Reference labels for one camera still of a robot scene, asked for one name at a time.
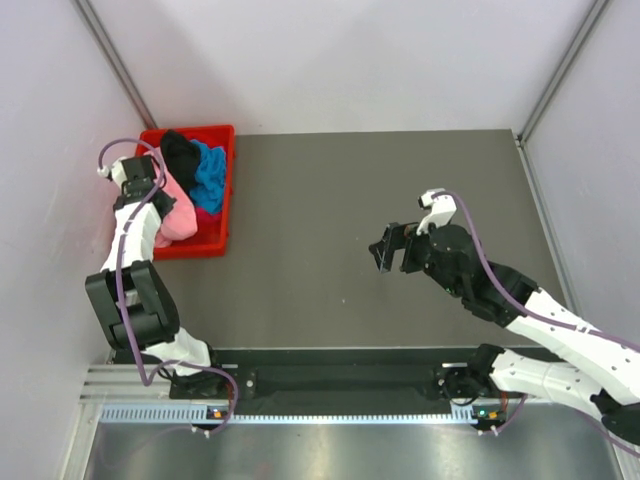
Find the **pink t shirt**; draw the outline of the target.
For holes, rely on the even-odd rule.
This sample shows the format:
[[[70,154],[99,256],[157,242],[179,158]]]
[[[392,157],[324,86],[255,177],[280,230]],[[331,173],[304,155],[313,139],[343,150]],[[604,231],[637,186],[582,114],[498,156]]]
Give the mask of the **pink t shirt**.
[[[186,240],[198,231],[195,207],[169,171],[162,190],[175,200],[171,211],[162,220],[155,237],[156,248],[166,248],[176,241]]]

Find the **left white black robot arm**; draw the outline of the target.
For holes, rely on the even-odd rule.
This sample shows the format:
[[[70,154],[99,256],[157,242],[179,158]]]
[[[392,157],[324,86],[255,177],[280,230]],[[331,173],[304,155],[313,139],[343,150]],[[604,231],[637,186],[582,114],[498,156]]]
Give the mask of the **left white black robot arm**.
[[[181,326],[176,303],[153,264],[157,248],[197,232],[193,205],[149,151],[121,157],[101,173],[119,187],[115,231],[106,261],[86,278],[85,290],[107,342],[114,349],[135,344],[141,354],[170,361],[178,377],[192,377],[203,395],[220,394],[225,370],[213,363],[208,344]]]

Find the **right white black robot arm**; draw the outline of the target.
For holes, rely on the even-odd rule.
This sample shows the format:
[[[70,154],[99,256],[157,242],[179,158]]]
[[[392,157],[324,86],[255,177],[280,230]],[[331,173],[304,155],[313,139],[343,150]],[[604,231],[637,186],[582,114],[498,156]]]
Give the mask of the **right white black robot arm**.
[[[638,346],[573,314],[517,270],[488,261],[475,232],[460,225],[420,232],[415,223],[391,223],[368,250],[382,273],[402,252],[402,272],[425,273],[473,316],[532,340],[560,359],[545,363],[481,346],[466,372],[474,393],[487,396],[499,389],[544,398],[638,444]]]

